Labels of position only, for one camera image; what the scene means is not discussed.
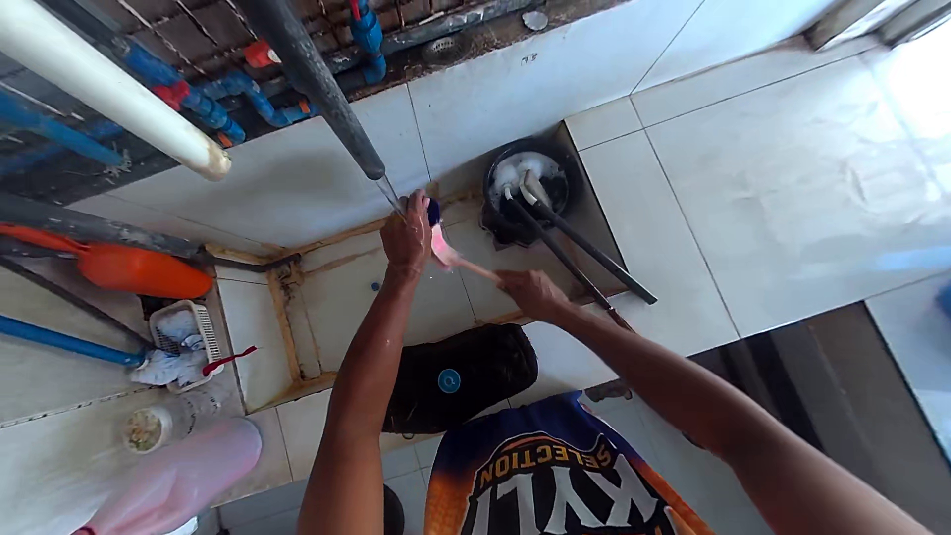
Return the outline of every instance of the water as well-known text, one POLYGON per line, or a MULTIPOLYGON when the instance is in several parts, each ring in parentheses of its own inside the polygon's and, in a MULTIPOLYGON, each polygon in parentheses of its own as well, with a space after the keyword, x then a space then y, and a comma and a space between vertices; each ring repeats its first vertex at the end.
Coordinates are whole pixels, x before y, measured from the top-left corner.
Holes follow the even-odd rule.
POLYGON ((393 185, 390 184, 390 179, 384 174, 379 180, 374 180, 377 183, 377 188, 379 188, 380 193, 386 197, 386 200, 390 202, 390 206, 401 216, 406 215, 406 210, 403 208, 402 203, 399 201, 399 196, 397 192, 393 189, 393 185))

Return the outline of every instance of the pink plastic bag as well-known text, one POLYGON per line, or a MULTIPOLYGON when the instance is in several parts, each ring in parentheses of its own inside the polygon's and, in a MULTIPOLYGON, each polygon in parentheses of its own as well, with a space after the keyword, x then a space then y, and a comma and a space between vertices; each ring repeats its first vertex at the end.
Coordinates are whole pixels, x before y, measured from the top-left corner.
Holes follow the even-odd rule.
POLYGON ((243 418, 151 453, 73 535, 161 535, 198 514, 249 472, 261 456, 261 434, 243 418))

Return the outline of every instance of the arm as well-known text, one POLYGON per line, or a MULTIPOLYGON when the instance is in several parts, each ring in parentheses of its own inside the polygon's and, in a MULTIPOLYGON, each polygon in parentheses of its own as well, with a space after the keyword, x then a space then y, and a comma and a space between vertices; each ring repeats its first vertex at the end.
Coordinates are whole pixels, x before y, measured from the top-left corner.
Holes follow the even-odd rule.
POLYGON ((427 205, 418 189, 409 201, 406 221, 391 216, 380 231, 390 264, 330 394, 323 437, 301 504, 300 535, 383 532, 379 433, 397 379, 413 294, 429 258, 427 205))
POLYGON ((928 533, 713 373, 573 305, 540 271, 498 275, 522 311, 569 332, 671 425, 726 462, 777 535, 928 533))

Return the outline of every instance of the hand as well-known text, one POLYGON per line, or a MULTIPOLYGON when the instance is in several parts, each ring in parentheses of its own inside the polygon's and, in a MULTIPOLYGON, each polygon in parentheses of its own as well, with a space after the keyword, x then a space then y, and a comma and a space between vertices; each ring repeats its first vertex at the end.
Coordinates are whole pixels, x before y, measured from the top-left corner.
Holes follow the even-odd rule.
POLYGON ((379 231, 390 268, 419 276, 429 259, 433 230, 426 209, 429 199, 417 189, 406 202, 406 219, 394 213, 379 231))
POLYGON ((495 272, 502 279, 499 289, 505 291, 522 312, 531 318, 555 323, 558 315, 574 305, 565 292, 554 285, 544 271, 506 271, 495 272))

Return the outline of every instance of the person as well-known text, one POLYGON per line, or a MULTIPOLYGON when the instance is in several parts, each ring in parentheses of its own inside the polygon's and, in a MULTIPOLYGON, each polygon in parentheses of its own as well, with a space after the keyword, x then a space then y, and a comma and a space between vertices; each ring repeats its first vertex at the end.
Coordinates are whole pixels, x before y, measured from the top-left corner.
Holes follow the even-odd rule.
MULTIPOLYGON (((391 217, 380 231, 389 266, 334 383, 300 535, 383 533, 379 435, 430 256, 427 206, 422 191, 414 192, 405 220, 391 217)), ((729 465, 777 535, 928 533, 716 375, 572 304, 542 272, 497 274, 527 316, 570 333, 671 425, 729 465)), ((429 484, 425 533, 711 533, 577 397, 554 396, 447 431, 429 484)))

